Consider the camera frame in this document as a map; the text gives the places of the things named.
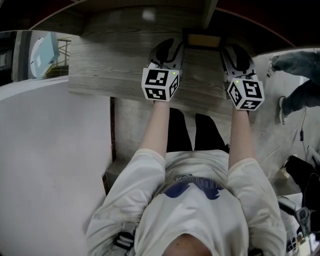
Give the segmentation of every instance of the jeans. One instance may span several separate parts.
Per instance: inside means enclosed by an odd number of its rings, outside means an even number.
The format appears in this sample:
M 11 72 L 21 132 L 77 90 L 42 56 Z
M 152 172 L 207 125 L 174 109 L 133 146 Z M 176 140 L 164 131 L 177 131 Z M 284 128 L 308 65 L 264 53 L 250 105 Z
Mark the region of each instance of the jeans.
M 222 150 L 229 153 L 224 140 L 210 116 L 195 115 L 195 151 Z M 175 108 L 170 108 L 168 144 L 166 152 L 192 151 L 184 114 Z
M 320 53 L 299 51 L 276 56 L 272 59 L 272 68 L 310 79 L 283 100 L 285 116 L 304 107 L 320 106 Z

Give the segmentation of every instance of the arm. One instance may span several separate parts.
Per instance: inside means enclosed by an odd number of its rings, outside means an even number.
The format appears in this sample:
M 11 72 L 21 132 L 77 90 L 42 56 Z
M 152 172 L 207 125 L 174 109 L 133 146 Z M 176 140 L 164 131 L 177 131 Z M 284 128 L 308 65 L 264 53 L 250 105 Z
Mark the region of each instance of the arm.
M 240 160 L 247 158 L 255 158 L 249 116 L 246 111 L 233 107 L 229 169 Z
M 88 255 L 103 255 L 124 223 L 138 224 L 165 180 L 170 105 L 155 102 L 140 149 L 116 179 L 87 233 Z
M 140 149 L 149 149 L 164 158 L 167 152 L 170 103 L 156 101 Z
M 254 156 L 248 114 L 234 108 L 227 186 L 241 204 L 249 249 L 261 249 L 265 256 L 282 256 L 287 236 L 277 197 Z

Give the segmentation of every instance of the black cable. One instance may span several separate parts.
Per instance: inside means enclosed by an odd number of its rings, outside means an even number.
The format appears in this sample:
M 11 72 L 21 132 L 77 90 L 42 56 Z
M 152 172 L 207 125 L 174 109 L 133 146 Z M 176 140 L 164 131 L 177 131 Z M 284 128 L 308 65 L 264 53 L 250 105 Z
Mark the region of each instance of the black cable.
M 303 149 L 304 149 L 304 155 L 305 155 L 305 161 L 307 161 L 307 153 L 306 153 L 306 147 L 305 143 L 302 141 Z
M 254 73 L 254 72 L 251 72 L 251 73 L 249 73 L 249 74 L 241 74 L 241 75 L 238 75 L 236 78 L 241 78 L 241 77 L 244 77 L 245 76 L 245 78 L 246 79 L 250 79 L 252 76 L 254 76 L 256 73 Z

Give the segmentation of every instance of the person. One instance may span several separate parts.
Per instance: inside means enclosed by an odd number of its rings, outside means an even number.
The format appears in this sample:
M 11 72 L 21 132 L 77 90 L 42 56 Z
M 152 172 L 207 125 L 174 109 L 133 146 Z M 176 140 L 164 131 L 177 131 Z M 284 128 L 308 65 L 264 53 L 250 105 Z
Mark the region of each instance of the person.
M 285 125 L 292 112 L 305 107 L 320 106 L 320 53 L 310 51 L 289 52 L 282 55 L 274 54 L 268 63 L 267 76 L 277 71 L 302 76 L 309 80 L 296 88 L 288 97 L 279 98 L 279 118 Z
M 255 160 L 247 112 L 233 109 L 229 154 L 209 116 L 195 123 L 192 151 L 182 112 L 154 103 L 139 150 L 91 218 L 88 255 L 124 255 L 126 245 L 137 256 L 285 255 L 285 227 Z
M 293 178 L 302 192 L 302 207 L 308 208 L 310 213 L 310 232 L 315 234 L 315 240 L 320 241 L 320 170 L 310 163 L 291 155 L 284 164 L 284 170 Z

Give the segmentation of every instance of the black pants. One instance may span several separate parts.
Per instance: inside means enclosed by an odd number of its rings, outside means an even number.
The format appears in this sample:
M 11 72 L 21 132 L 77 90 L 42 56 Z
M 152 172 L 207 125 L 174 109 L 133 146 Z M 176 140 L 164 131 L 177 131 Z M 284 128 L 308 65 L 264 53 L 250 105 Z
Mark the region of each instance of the black pants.
M 320 173 L 311 164 L 295 156 L 289 158 L 285 167 L 287 173 L 301 189 L 302 207 L 315 211 L 311 214 L 311 231 L 320 231 Z M 320 233 L 316 233 L 315 238 L 319 241 Z
M 229 153 L 221 138 L 215 122 L 210 116 L 195 115 L 195 151 L 222 150 Z M 192 151 L 184 114 L 175 108 L 170 108 L 167 152 Z
M 320 106 L 320 85 L 312 80 L 297 87 L 282 103 L 282 111 L 285 116 L 303 109 L 304 107 Z
M 320 106 L 320 52 L 285 53 L 272 59 L 272 68 L 310 79 L 283 100 L 282 111 L 285 116 L 304 107 Z

